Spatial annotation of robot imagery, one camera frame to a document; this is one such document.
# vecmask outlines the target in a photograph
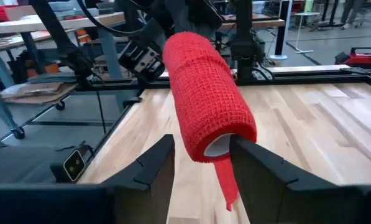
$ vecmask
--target chair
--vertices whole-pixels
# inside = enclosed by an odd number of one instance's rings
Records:
[[[361,17],[356,19],[355,22],[355,28],[358,28],[359,26],[362,26],[364,22],[371,23],[371,19],[367,19],[366,15],[371,12],[371,2],[365,3],[365,5],[362,7],[362,9],[358,12]]]

